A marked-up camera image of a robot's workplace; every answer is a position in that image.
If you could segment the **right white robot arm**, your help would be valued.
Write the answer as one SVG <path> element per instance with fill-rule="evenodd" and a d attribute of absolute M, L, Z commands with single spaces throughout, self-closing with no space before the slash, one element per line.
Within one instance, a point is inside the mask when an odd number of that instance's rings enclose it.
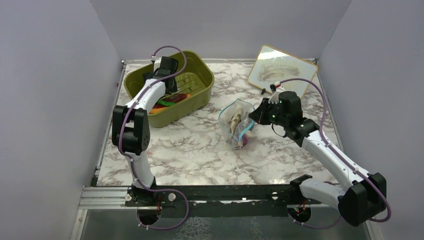
<path fill-rule="evenodd" d="M 337 209 L 341 217 L 355 227 L 366 221 L 375 222 L 375 216 L 384 211 L 387 216 L 379 222 L 391 218 L 384 176 L 370 174 L 360 167 L 326 137 L 321 126 L 304 117 L 301 99 L 295 92 L 275 92 L 271 98 L 263 98 L 248 116 L 259 125 L 283 127 L 285 137 L 312 154 L 339 183 L 336 186 L 302 176 L 290 183 L 288 196 L 292 202 L 317 200 Z"/>

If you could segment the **silver toy fish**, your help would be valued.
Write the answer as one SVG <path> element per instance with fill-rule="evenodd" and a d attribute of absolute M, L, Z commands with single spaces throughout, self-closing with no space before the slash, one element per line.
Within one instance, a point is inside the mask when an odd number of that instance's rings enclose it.
<path fill-rule="evenodd" d="M 229 131 L 233 136 L 239 135 L 238 125 L 242 122 L 243 108 L 238 106 L 234 109 L 233 115 L 229 122 Z"/>

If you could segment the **purple red onion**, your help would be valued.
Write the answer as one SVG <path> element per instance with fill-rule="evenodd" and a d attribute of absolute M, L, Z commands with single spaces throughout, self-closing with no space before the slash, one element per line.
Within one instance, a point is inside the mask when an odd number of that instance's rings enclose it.
<path fill-rule="evenodd" d="M 249 143 L 249 138 L 250 137 L 247 134 L 242 135 L 241 139 L 237 142 L 236 147 L 239 149 L 245 148 Z"/>

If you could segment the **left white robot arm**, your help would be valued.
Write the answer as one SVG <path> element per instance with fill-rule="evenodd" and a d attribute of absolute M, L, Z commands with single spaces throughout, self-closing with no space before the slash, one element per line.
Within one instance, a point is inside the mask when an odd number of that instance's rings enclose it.
<path fill-rule="evenodd" d="M 157 191 L 151 188 L 155 178 L 146 153 L 151 137 L 148 116 L 161 97 L 177 91 L 179 64 L 168 56 L 153 56 L 151 60 L 153 71 L 143 75 L 142 89 L 126 105 L 116 105 L 112 112 L 112 143 L 125 156 L 133 178 L 129 196 L 147 206 L 157 200 Z"/>

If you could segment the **green chili pepper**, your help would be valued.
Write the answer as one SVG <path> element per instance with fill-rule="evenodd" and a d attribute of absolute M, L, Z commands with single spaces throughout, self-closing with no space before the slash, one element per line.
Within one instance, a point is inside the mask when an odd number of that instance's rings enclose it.
<path fill-rule="evenodd" d="M 170 107 L 170 106 L 173 106 L 173 105 L 175 105 L 176 103 L 175 102 L 169 102 L 169 101 L 164 101 L 164 100 L 158 100 L 157 102 L 156 102 L 158 105 L 162 105 L 162 106 L 166 106 L 166 107 Z"/>

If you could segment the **clear zip top bag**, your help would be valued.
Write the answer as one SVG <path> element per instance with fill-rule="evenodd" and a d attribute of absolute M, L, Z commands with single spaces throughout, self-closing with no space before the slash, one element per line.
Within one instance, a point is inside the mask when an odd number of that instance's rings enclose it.
<path fill-rule="evenodd" d="M 222 130 L 223 140 L 233 149 L 243 149 L 253 138 L 252 130 L 255 122 L 249 118 L 254 106 L 237 98 L 224 107 L 218 115 L 218 123 Z"/>

